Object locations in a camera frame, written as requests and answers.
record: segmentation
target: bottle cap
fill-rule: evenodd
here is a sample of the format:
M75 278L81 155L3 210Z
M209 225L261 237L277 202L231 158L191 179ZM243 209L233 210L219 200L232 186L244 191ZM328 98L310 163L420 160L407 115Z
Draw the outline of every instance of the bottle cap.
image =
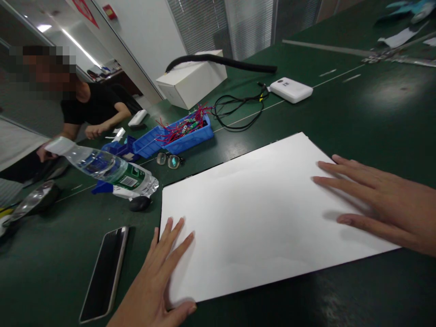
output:
M58 138L55 138L53 141L48 143L45 146L45 149L53 154L64 155L65 153L70 151L75 145L76 143L74 143L70 139L59 136Z

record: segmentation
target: blue plastic bin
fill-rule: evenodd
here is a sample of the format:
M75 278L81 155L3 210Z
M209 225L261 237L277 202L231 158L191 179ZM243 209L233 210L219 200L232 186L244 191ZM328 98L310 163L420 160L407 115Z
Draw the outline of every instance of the blue plastic bin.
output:
M114 191L114 186L112 184L98 181L97 185L91 190L91 193L96 195L97 193L112 193Z
M110 154L117 154L117 152L119 151L119 148L121 148L122 145L118 142L111 142L111 143L107 143L105 145L103 145L101 147L101 149L103 151L109 152Z
M128 162L135 162L139 159L139 154L134 154L133 151L133 143L136 141L136 139L133 136L127 135L126 142L123 145L120 145L120 147L117 147L117 155L120 158L123 158L124 160Z
M169 127L176 127L179 123L183 122L188 116L176 121L175 123L171 124ZM210 119L207 114L203 116L203 120L205 120L208 124L207 126L204 126L203 128L197 129L178 140L175 140L174 142L171 142L170 144L167 144L163 146L162 148L169 151L172 154L179 154L180 152L183 152L197 144L200 144L208 139L211 139L213 137L213 131L212 126L210 125Z
M161 139L163 135L164 129L161 126L156 126L148 133L141 136L133 143L133 151L135 154L139 154L141 157L150 158L153 154L162 149L162 142L159 142L158 139Z

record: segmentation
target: black t-shirt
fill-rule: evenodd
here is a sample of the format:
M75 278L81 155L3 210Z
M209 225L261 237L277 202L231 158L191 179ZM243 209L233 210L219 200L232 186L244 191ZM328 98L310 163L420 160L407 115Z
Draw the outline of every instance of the black t-shirt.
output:
M64 123L81 125L87 122L91 125L99 125L118 113L114 106L122 101L114 91L97 83L88 83L88 85L91 97L87 103L77 99L60 102Z

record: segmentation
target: ceiling light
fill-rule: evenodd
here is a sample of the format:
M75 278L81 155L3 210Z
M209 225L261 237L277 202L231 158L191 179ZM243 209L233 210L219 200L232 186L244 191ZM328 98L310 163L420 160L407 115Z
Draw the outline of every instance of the ceiling light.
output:
M37 29L39 29L42 33L51 28L51 25L39 25Z
M66 31L66 30L64 30L64 29L62 29L62 32L66 35L66 36L68 36L68 38L71 40L71 41L73 41L73 43L80 49L80 50L82 50L82 52L89 58L89 60L91 60L92 61L92 63L94 64L94 65L96 65L98 68L101 68L101 66L98 64L98 62L97 61L95 61L95 59L93 58L93 57L91 57L90 55L89 55L89 53L88 52L86 52L85 51L85 49L84 48L82 48L82 46L70 35L70 34L68 34L68 32Z

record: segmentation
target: green bottle label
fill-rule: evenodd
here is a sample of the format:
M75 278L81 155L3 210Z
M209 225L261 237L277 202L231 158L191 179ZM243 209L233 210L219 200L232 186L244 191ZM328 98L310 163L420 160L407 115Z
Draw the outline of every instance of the green bottle label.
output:
M132 164L128 164L125 173L113 184L128 189L129 191L133 191L144 181L144 178L145 171L133 166Z

